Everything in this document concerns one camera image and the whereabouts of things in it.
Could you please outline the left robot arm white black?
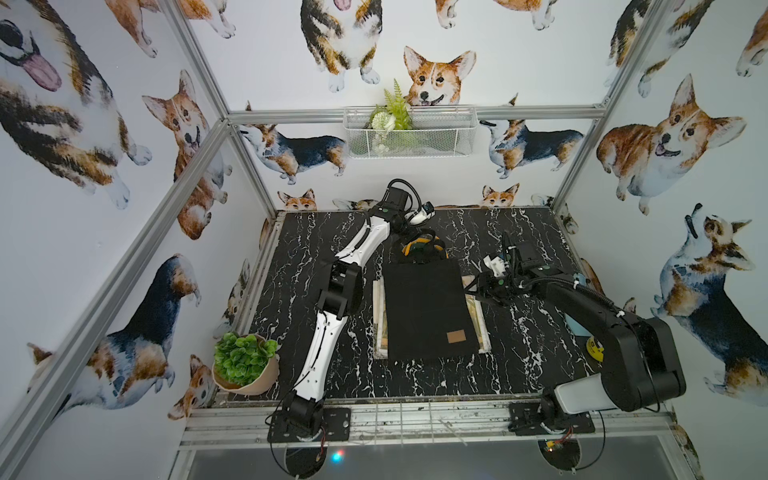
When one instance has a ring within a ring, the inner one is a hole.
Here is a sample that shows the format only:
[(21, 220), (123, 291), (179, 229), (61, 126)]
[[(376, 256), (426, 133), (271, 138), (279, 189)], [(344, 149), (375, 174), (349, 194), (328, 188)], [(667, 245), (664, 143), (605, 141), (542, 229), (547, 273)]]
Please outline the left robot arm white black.
[(391, 180), (382, 199), (365, 214), (349, 243), (316, 272), (314, 335), (297, 381), (281, 402), (281, 418), (301, 439), (314, 439), (323, 430), (326, 376), (340, 333), (363, 298), (367, 262), (391, 234), (412, 233), (434, 215), (408, 181)]

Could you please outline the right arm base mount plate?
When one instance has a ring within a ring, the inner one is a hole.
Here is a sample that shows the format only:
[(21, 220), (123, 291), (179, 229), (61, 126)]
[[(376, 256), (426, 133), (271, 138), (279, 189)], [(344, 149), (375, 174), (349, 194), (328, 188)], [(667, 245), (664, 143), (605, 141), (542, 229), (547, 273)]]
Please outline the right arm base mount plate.
[(567, 414), (548, 401), (512, 402), (508, 410), (508, 430), (517, 436), (564, 436), (566, 433), (587, 434), (596, 431), (588, 413)]

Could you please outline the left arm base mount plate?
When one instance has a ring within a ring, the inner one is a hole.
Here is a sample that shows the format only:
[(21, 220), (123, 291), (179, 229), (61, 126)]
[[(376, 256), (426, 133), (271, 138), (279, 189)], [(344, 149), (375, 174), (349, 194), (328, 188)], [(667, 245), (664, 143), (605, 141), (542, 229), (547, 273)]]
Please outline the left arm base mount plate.
[(313, 442), (322, 439), (346, 441), (350, 437), (349, 408), (321, 408), (309, 419), (279, 410), (271, 418), (268, 432), (270, 443)]

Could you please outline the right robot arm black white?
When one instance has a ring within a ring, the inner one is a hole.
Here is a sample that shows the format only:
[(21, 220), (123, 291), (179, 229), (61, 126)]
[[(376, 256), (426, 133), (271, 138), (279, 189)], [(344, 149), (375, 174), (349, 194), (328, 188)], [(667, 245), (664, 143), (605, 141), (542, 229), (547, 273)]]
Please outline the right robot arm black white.
[(554, 306), (603, 347), (597, 374), (547, 388), (539, 416), (561, 419), (591, 411), (657, 408), (687, 390), (671, 328), (621, 308), (577, 278), (545, 263), (528, 245), (507, 245), (484, 258), (484, 269), (465, 288), (477, 300), (509, 306), (523, 295)]

